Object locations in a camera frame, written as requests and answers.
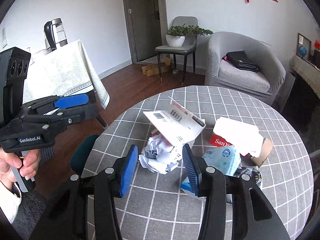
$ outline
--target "door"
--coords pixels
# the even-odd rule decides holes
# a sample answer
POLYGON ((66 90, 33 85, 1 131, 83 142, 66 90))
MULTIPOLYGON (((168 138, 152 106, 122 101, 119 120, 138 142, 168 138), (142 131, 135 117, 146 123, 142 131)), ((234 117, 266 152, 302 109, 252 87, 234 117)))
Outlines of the door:
POLYGON ((136 57, 133 61, 155 56, 155 48, 162 45, 158 0, 129 0, 128 14, 133 36, 130 45, 136 57))

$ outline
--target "white flower pot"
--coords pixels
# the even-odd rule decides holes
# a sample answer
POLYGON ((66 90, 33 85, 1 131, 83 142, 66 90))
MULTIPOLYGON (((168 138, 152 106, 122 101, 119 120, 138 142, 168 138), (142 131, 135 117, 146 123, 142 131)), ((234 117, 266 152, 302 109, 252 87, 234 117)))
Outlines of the white flower pot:
POLYGON ((182 47, 185 36, 172 36, 167 34, 165 38, 169 47, 182 47))

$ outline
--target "camera lens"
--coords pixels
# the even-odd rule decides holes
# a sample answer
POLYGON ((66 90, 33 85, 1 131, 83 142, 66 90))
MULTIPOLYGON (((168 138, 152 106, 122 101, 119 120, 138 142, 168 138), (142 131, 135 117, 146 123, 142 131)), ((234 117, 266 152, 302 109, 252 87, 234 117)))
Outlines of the camera lens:
POLYGON ((13 76, 14 72, 16 71, 16 67, 17 67, 17 63, 14 61, 12 63, 12 66, 11 66, 11 70, 10 70, 10 74, 13 76))
POLYGON ((23 70, 24 73, 27 72, 27 70, 28 70, 28 63, 26 63, 26 65, 24 66, 24 70, 23 70))
POLYGON ((18 67, 18 76, 20 76, 22 69, 23 69, 23 61, 20 61, 19 67, 18 67))

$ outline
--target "red box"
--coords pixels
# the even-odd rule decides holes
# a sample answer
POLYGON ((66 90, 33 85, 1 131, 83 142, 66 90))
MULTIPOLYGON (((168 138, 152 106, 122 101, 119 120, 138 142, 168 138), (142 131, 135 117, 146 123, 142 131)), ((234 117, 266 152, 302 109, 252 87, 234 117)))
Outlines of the red box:
POLYGON ((221 147, 221 146, 230 146, 231 143, 227 142, 225 139, 223 139, 221 136, 216 135, 215 133, 212 134, 211 139, 209 141, 212 145, 221 147))

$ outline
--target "blue gripper pad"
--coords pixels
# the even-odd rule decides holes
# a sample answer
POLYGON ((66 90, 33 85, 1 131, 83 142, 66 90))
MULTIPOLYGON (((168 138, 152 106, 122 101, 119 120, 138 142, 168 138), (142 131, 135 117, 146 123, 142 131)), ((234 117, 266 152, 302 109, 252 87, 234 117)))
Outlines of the blue gripper pad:
POLYGON ((199 193, 199 185, 202 180, 202 175, 188 144, 185 144, 182 148, 182 158, 192 193, 197 196, 199 193))
POLYGON ((86 94, 79 94, 74 96, 62 97, 54 102, 54 106, 60 109, 69 108, 73 106, 85 105, 88 103, 89 97, 86 94))
POLYGON ((133 173, 138 160, 138 148, 135 145, 132 145, 127 157, 126 164, 121 176, 121 186, 120 186, 120 195, 124 197, 130 188, 130 184, 132 181, 133 173))

